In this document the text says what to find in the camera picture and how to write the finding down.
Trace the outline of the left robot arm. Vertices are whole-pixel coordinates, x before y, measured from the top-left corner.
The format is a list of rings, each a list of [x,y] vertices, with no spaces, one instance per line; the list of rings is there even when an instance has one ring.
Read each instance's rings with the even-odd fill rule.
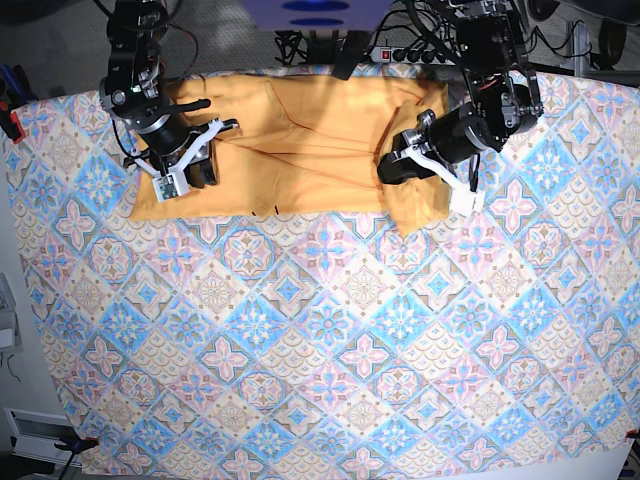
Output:
[[[430,109],[420,113],[415,128],[394,136],[377,173],[387,185],[433,176],[453,184],[456,165],[467,162],[475,190],[482,153],[501,151],[544,112],[525,47],[527,23],[512,1],[433,1],[430,7],[450,27],[448,41],[425,25],[414,2],[406,4],[422,38],[460,70],[470,99],[442,116]]]

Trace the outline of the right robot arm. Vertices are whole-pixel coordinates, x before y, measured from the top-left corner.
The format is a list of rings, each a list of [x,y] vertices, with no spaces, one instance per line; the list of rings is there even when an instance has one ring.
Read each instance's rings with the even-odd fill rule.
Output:
[[[108,70],[100,83],[100,101],[113,120],[146,144],[128,157],[170,197],[183,181],[203,188],[216,182],[206,125],[194,126],[186,115],[211,106],[208,99],[177,104],[164,89],[161,39],[171,13],[159,1],[117,1],[108,13],[106,34],[111,46]]]

